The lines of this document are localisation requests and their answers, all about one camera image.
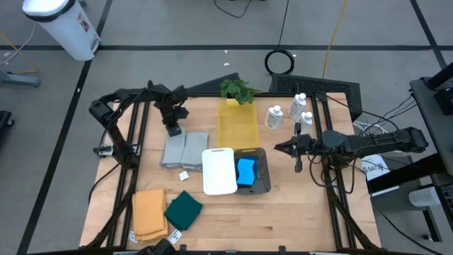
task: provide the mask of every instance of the orange towel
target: orange towel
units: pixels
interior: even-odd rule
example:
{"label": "orange towel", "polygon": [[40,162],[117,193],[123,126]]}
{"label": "orange towel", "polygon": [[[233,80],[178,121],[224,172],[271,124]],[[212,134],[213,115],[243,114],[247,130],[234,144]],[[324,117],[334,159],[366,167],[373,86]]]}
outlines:
{"label": "orange towel", "polygon": [[134,234],[139,243],[151,242],[168,234],[163,189],[139,191],[132,196]]}

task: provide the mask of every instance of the blue sponge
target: blue sponge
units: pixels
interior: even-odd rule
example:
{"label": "blue sponge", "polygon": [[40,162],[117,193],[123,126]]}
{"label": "blue sponge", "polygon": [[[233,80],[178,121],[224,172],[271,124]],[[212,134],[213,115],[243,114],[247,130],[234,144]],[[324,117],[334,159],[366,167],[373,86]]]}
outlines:
{"label": "blue sponge", "polygon": [[250,159],[240,159],[238,161],[238,184],[253,185],[255,182],[255,174],[253,173],[253,165],[255,162],[255,160]]}

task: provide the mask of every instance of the white label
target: white label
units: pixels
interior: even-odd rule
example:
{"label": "white label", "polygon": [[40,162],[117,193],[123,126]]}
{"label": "white label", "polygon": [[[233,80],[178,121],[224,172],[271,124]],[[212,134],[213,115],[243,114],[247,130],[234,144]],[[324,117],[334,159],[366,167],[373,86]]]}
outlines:
{"label": "white label", "polygon": [[168,240],[170,241],[170,243],[175,244],[181,238],[182,235],[183,234],[179,232],[179,230],[175,229],[175,231],[173,231],[173,233],[171,233],[170,236],[168,237]]}
{"label": "white label", "polygon": [[88,24],[88,22],[86,22],[85,17],[82,13],[79,13],[79,15],[77,16],[77,21],[80,23],[85,32],[88,32],[90,25]]}
{"label": "white label", "polygon": [[282,120],[283,116],[274,116],[268,112],[268,115],[266,116],[265,120],[265,125],[266,127],[274,130],[278,128],[278,125],[280,124],[280,121]]}
{"label": "white label", "polygon": [[187,171],[183,171],[182,173],[179,174],[179,179],[181,181],[184,181],[189,178],[189,173]]}
{"label": "white label", "polygon": [[138,244],[139,242],[135,239],[135,234],[134,232],[131,230],[129,231],[129,236],[127,237],[129,239],[129,241],[135,243],[135,244]]}
{"label": "white label", "polygon": [[302,113],[304,105],[298,102],[298,100],[294,99],[292,102],[291,107],[289,108],[289,116],[293,119],[296,120],[297,118],[300,117],[300,114]]}
{"label": "white label", "polygon": [[[377,154],[362,158],[362,170],[365,173],[367,173],[368,181],[390,172],[390,170],[388,170],[387,165],[385,164],[385,161],[382,159],[381,156]],[[396,190],[397,188],[399,188],[399,186],[388,188],[383,191],[378,191],[376,193],[371,194],[371,196],[381,195],[383,193]]]}

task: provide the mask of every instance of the green towel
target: green towel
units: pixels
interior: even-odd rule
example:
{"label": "green towel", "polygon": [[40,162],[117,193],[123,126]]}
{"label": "green towel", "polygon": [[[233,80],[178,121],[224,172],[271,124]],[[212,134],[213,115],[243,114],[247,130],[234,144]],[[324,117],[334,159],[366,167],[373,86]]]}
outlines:
{"label": "green towel", "polygon": [[165,211],[167,220],[180,231],[188,230],[195,218],[200,214],[202,204],[183,191]]}

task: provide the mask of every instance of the gray cloth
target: gray cloth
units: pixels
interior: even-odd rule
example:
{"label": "gray cloth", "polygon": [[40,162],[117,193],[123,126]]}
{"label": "gray cloth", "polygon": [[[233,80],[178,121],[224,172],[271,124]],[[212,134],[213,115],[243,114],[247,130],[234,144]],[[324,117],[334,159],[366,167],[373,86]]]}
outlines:
{"label": "gray cloth", "polygon": [[181,167],[185,144],[185,128],[181,127],[181,134],[170,137],[167,134],[164,153],[162,154],[161,165],[166,168]]}
{"label": "gray cloth", "polygon": [[181,164],[184,169],[202,171],[201,154],[207,149],[206,132],[188,132],[185,136],[185,146]]}

